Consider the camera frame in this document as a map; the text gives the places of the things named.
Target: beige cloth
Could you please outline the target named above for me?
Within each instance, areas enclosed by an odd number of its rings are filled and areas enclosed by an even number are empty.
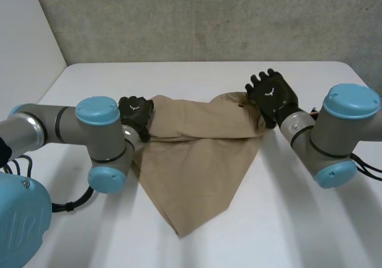
[[[228,208],[260,145],[265,123],[245,93],[210,103],[156,96],[151,142],[134,172],[180,237]]]

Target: tabletop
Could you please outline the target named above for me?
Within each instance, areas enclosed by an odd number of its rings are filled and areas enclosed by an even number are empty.
[[[253,73],[284,75],[300,107],[321,108],[339,83],[363,84],[339,62],[93,63],[69,66],[41,104],[76,106],[90,96],[210,101],[244,91]],[[382,167],[381,143],[360,143],[356,153]],[[32,177],[52,201],[78,199],[91,168],[86,148],[49,144],[30,152]],[[54,214],[44,243],[26,267],[381,267],[382,183],[357,175],[338,189],[321,189],[278,128],[260,150],[227,211],[184,238],[157,212],[129,173],[116,195],[95,194],[75,212]]]

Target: gray wall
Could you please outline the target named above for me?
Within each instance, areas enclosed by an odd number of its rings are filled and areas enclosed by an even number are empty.
[[[382,92],[382,0],[39,0],[68,64],[337,60]]]

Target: black glove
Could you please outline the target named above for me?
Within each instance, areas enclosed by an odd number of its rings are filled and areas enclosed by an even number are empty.
[[[150,134],[147,130],[147,122],[153,112],[154,102],[147,101],[143,97],[122,97],[119,99],[118,109],[121,113],[122,125],[127,125],[136,130],[143,143],[148,142]]]
[[[251,84],[246,84],[250,104],[257,106],[266,123],[266,127],[273,129],[278,120],[279,111],[285,106],[298,108],[298,98],[292,88],[284,80],[279,72],[268,69],[268,75],[264,72],[251,76]]]

